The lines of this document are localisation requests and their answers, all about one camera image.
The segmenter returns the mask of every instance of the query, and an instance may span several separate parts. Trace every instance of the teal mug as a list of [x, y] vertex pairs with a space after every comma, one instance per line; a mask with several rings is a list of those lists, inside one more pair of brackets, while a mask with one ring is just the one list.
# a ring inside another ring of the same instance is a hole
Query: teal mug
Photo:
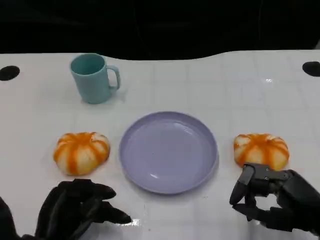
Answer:
[[[116, 75], [116, 86], [110, 86], [107, 69]], [[120, 88], [120, 74], [115, 66], [107, 65], [105, 58], [96, 53], [77, 56], [70, 63], [70, 71], [82, 100], [89, 104], [107, 101]]]

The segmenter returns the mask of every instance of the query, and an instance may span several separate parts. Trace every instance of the black hole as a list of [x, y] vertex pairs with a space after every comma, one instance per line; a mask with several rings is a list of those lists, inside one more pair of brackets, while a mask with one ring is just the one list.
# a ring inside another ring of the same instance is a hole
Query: black hole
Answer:
[[303, 71], [313, 77], [320, 77], [320, 62], [308, 61], [302, 65]]
[[0, 81], [9, 81], [14, 79], [20, 73], [20, 69], [17, 66], [5, 66], [0, 69]]

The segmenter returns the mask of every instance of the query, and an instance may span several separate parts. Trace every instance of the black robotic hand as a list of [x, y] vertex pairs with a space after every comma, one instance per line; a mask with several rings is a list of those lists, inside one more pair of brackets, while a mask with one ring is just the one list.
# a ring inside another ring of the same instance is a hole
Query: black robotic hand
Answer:
[[[24, 235], [23, 240], [77, 240], [91, 223], [127, 224], [132, 220], [123, 211], [114, 208], [106, 199], [116, 192], [89, 179], [63, 181], [53, 188], [44, 201], [35, 236]], [[7, 204], [0, 198], [0, 238], [20, 240]]]
[[[257, 208], [255, 197], [276, 196], [279, 207]], [[238, 203], [244, 197], [245, 203]], [[320, 236], [320, 194], [293, 170], [273, 171], [268, 165], [246, 163], [229, 203], [269, 229], [309, 231]]]

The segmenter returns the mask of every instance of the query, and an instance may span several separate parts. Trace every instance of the white table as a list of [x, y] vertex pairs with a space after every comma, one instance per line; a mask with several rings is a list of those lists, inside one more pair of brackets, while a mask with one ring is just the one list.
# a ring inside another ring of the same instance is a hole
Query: white table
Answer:
[[[290, 150], [288, 168], [320, 191], [320, 78], [302, 70], [320, 51], [239, 51], [181, 61], [108, 59], [120, 69], [122, 86], [108, 102], [83, 103], [69, 72], [76, 54], [3, 54], [0, 68], [20, 75], [0, 82], [0, 195], [12, 210], [17, 231], [33, 234], [40, 207], [63, 175], [53, 161], [66, 132], [99, 132], [111, 142], [106, 164], [87, 176], [114, 188], [110, 202], [134, 225], [93, 225], [84, 240], [270, 240], [317, 239], [248, 224], [229, 197], [241, 174], [233, 138], [249, 132], [281, 136]], [[218, 142], [219, 169], [209, 182], [176, 196], [148, 193], [121, 169], [119, 142], [138, 118], [179, 111], [203, 121]], [[275, 205], [275, 197], [258, 202]]]

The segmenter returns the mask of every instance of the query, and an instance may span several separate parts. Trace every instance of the toy pumpkin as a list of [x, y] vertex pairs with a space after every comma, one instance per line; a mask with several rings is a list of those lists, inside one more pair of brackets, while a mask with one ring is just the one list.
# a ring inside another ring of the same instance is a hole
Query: toy pumpkin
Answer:
[[234, 139], [234, 159], [243, 167], [245, 162], [267, 164], [273, 170], [281, 170], [289, 160], [286, 142], [270, 134], [240, 134]]
[[79, 176], [91, 173], [109, 154], [109, 141], [102, 134], [66, 133], [58, 140], [53, 159], [65, 174]]

